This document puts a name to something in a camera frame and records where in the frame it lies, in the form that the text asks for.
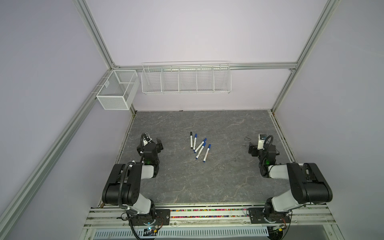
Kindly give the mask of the black white marker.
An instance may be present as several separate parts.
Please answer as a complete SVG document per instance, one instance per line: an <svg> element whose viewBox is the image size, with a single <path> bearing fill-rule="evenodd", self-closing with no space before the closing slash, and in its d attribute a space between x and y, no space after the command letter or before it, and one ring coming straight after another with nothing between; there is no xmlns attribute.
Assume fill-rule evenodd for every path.
<svg viewBox="0 0 384 240"><path fill-rule="evenodd" d="M194 138L193 138L193 132L190 132L190 148L193 149L193 146L194 146Z"/></svg>

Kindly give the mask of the blue white marker bottom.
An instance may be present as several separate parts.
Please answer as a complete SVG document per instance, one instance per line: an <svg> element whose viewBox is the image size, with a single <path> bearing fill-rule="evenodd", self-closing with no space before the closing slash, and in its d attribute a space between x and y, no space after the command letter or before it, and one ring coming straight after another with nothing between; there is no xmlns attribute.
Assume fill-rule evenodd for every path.
<svg viewBox="0 0 384 240"><path fill-rule="evenodd" d="M204 138L204 140L196 147L194 152L197 153L198 150L206 143L206 141L207 141L207 138Z"/></svg>

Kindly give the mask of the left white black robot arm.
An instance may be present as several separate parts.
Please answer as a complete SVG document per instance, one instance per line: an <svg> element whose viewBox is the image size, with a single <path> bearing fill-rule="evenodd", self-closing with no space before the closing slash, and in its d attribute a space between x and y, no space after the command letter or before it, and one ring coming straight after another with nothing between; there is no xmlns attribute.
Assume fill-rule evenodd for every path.
<svg viewBox="0 0 384 240"><path fill-rule="evenodd" d="M126 164L115 164L102 193L105 205L118 206L129 216L155 217L155 204L140 193L141 180L158 175L160 160L158 154L164 149L160 139L153 141L142 134L137 151L141 160Z"/></svg>

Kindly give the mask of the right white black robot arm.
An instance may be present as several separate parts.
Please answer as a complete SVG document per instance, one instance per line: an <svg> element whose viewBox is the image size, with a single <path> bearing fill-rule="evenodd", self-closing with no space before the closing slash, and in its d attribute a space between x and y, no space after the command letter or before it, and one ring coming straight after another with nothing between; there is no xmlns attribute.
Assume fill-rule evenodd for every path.
<svg viewBox="0 0 384 240"><path fill-rule="evenodd" d="M249 154L259 159L262 177L288 180L290 189L266 200L263 215L273 222L277 217L306 205L318 205L332 201L333 192L315 163L276 164L276 146L265 144L261 149L249 144Z"/></svg>

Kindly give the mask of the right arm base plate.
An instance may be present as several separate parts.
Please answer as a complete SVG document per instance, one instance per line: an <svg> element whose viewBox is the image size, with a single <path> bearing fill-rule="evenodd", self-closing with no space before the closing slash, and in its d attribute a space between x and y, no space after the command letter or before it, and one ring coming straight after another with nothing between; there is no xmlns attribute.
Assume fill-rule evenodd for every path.
<svg viewBox="0 0 384 240"><path fill-rule="evenodd" d="M271 212L265 208L248 208L246 213L252 224L288 224L291 222L289 213Z"/></svg>

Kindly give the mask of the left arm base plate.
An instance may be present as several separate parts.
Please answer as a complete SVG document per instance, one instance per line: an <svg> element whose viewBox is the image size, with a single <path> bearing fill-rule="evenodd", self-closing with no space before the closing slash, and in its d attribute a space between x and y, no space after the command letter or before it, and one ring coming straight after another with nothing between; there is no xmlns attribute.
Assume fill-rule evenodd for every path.
<svg viewBox="0 0 384 240"><path fill-rule="evenodd" d="M147 215L135 215L130 218L133 226L168 226L170 219L170 209L155 209Z"/></svg>

